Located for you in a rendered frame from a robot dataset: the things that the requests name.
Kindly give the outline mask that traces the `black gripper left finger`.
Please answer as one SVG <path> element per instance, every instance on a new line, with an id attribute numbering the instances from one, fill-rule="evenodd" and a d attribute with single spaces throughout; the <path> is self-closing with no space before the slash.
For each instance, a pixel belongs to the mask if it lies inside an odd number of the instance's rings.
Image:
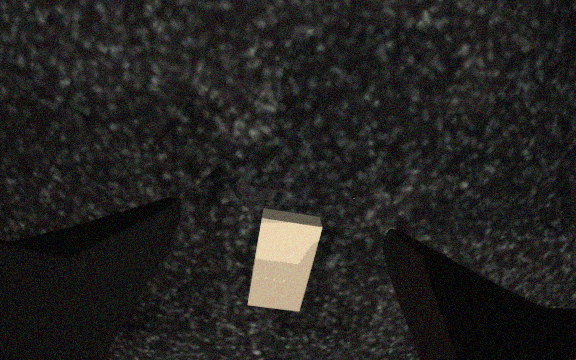
<path id="1" fill-rule="evenodd" d="M 0 240 L 0 360 L 103 360 L 180 216 L 170 197 Z"/>

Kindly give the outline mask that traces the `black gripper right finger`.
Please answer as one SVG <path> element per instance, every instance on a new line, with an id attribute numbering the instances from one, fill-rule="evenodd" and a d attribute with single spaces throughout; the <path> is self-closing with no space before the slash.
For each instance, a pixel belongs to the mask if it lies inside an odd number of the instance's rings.
<path id="1" fill-rule="evenodd" d="M 396 229 L 382 250 L 420 360 L 576 360 L 576 309 L 534 304 Z"/>

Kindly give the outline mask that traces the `beige rectangular block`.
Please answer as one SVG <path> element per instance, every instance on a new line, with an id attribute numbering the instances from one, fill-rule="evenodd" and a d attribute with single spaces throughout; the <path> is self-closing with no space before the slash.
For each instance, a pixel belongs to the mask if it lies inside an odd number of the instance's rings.
<path id="1" fill-rule="evenodd" d="M 320 217 L 263 208 L 249 306 L 300 312 L 322 228 Z"/>

